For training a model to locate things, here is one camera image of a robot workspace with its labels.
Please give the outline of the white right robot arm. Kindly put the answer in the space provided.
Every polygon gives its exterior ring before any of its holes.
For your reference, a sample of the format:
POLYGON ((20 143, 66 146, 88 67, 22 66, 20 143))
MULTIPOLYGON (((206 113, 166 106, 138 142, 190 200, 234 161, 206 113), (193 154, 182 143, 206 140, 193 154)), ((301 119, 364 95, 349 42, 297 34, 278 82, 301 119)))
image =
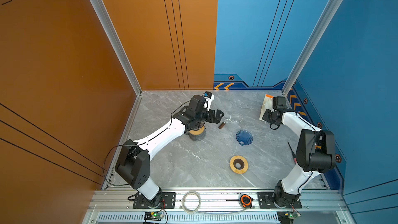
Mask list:
POLYGON ((335 138, 289 109, 267 109, 262 119, 270 126, 285 125, 298 136, 296 165, 275 186, 273 199, 279 208, 293 205, 303 188, 315 177, 335 168, 335 138))

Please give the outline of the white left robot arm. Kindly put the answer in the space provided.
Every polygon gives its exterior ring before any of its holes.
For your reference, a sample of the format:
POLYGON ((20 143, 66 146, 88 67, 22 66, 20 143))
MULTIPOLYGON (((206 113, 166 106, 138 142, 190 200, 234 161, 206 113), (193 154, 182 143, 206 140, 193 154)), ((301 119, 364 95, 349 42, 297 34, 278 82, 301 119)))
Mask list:
POLYGON ((199 129, 205 122, 219 124, 224 117, 221 110, 203 109, 190 113, 187 108, 174 111, 171 120, 149 136, 138 141, 127 140, 121 146, 115 172, 137 190, 150 207, 163 205, 162 189, 150 176, 154 156, 174 139, 199 129))

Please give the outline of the grey glass carafe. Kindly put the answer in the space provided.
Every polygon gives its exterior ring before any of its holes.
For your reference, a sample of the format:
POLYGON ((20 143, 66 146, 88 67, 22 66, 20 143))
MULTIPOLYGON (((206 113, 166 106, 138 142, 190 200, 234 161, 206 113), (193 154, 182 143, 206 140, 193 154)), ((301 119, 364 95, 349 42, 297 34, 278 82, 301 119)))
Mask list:
POLYGON ((193 141, 201 141, 201 140, 203 140, 205 137, 206 137, 206 132, 203 132, 203 133, 201 133, 201 134, 198 134, 198 135, 196 135, 196 134, 192 134, 192 133, 188 133, 188 136, 189 136, 189 138, 191 139, 191 140, 193 140, 193 141))

